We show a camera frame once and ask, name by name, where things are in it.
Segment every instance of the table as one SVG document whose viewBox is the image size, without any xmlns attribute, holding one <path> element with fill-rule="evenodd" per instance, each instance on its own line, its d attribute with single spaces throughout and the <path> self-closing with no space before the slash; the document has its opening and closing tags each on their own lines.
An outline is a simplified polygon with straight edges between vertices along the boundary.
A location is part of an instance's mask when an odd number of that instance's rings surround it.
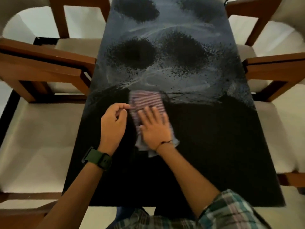
<svg viewBox="0 0 305 229">
<path fill-rule="evenodd" d="M 285 204 L 269 150 L 219 0 L 113 0 L 64 191 L 100 118 L 130 90 L 160 91 L 179 152 L 219 190 L 253 206 Z M 135 147 L 132 119 L 91 206 L 185 206 L 172 172 Z"/>
</svg>

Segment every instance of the black thread bracelet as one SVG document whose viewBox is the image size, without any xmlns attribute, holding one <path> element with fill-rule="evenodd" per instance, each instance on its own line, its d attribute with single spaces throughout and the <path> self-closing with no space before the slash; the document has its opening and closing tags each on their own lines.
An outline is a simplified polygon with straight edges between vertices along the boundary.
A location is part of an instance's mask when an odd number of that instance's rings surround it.
<svg viewBox="0 0 305 229">
<path fill-rule="evenodd" d="M 161 145 L 163 145 L 163 144 L 165 144 L 165 143 L 171 143 L 172 142 L 172 140 L 169 140 L 169 141 L 162 141 L 158 146 L 157 146 L 157 148 L 155 149 L 155 151 L 157 151 L 157 149 L 161 146 Z"/>
</svg>

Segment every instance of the dark pants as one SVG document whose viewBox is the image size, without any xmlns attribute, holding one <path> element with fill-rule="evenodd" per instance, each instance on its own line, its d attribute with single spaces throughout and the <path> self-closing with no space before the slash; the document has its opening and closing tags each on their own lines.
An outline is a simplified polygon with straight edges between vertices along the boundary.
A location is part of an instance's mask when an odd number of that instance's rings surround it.
<svg viewBox="0 0 305 229">
<path fill-rule="evenodd" d="M 116 223 L 130 218 L 135 211 L 135 207 L 124 207 L 124 206 L 118 206 L 116 207 L 116 217 L 114 221 L 106 228 L 110 229 L 112 228 Z M 164 216 L 166 218 L 169 218 L 170 220 L 173 219 L 190 219 L 195 221 L 196 217 L 194 213 L 192 212 L 191 208 L 186 207 L 186 208 L 179 208 L 177 206 L 172 206 L 172 207 L 156 207 L 154 215 L 160 215 Z"/>
</svg>

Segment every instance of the person's left hand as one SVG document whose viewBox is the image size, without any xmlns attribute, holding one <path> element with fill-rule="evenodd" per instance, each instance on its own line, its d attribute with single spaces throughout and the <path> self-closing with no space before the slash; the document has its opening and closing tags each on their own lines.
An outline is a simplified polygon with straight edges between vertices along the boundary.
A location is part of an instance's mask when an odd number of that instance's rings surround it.
<svg viewBox="0 0 305 229">
<path fill-rule="evenodd" d="M 124 135 L 129 104 L 115 103 L 110 105 L 101 118 L 101 142 L 98 151 L 113 155 Z"/>
</svg>

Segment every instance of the checkered sleeve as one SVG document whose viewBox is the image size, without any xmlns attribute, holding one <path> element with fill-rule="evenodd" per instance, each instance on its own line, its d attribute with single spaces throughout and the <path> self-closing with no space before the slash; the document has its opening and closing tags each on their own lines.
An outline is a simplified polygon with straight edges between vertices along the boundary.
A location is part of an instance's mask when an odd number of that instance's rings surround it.
<svg viewBox="0 0 305 229">
<path fill-rule="evenodd" d="M 199 218 L 203 228 L 217 229 L 261 229 L 268 224 L 258 219 L 255 210 L 232 190 L 220 193 Z"/>
</svg>

